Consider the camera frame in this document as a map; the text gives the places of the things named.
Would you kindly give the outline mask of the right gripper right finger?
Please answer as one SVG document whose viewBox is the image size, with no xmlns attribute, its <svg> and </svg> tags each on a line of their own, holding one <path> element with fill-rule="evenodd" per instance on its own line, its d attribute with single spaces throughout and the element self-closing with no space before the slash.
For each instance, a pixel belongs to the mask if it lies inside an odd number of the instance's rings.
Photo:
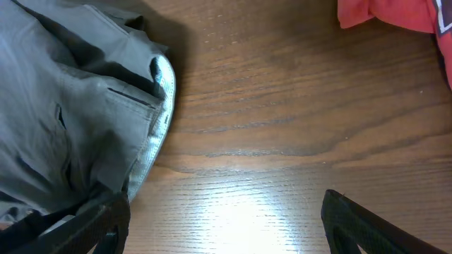
<svg viewBox="0 0 452 254">
<path fill-rule="evenodd" d="M 321 220 L 332 254 L 446 254 L 332 189 L 325 192 Z"/>
</svg>

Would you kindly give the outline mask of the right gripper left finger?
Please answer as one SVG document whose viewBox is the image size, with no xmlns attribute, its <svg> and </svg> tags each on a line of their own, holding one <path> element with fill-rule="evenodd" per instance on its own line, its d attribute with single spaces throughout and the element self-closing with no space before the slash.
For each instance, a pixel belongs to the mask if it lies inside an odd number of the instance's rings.
<svg viewBox="0 0 452 254">
<path fill-rule="evenodd" d="M 84 212 L 81 206 L 30 213 L 1 231 L 1 254 L 122 254 L 131 220 L 127 194 L 111 195 Z"/>
</svg>

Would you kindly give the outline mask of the grey khaki shorts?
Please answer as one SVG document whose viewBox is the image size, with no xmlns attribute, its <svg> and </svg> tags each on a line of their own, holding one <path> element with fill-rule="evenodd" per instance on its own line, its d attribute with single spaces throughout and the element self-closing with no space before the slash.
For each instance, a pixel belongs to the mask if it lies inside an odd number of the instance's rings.
<svg viewBox="0 0 452 254">
<path fill-rule="evenodd" d="M 165 140 L 176 80 L 140 14 L 1 2 L 1 221 L 135 198 Z"/>
</svg>

